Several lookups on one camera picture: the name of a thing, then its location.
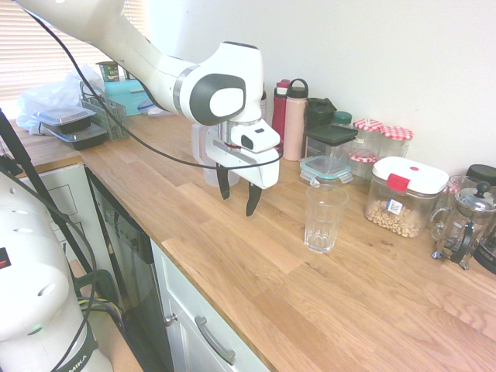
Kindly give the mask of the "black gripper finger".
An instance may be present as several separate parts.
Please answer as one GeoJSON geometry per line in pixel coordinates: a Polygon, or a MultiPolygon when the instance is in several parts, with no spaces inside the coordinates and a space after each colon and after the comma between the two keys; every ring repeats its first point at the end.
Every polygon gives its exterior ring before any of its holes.
{"type": "Polygon", "coordinates": [[[219,190],[223,200],[230,196],[229,170],[220,164],[216,165],[216,177],[219,183],[219,190]]]}
{"type": "Polygon", "coordinates": [[[246,216],[250,217],[256,210],[261,196],[261,188],[253,183],[249,183],[249,197],[246,203],[246,216]]]}

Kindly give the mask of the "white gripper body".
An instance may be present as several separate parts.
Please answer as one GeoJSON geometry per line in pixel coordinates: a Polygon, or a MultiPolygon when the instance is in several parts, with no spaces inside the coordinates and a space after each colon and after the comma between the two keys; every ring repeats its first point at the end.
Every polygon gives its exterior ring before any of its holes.
{"type": "Polygon", "coordinates": [[[275,148],[259,153],[244,148],[233,149],[220,140],[216,129],[209,129],[205,150],[217,164],[229,168],[261,189],[272,187],[278,181],[280,163],[275,148]]]}

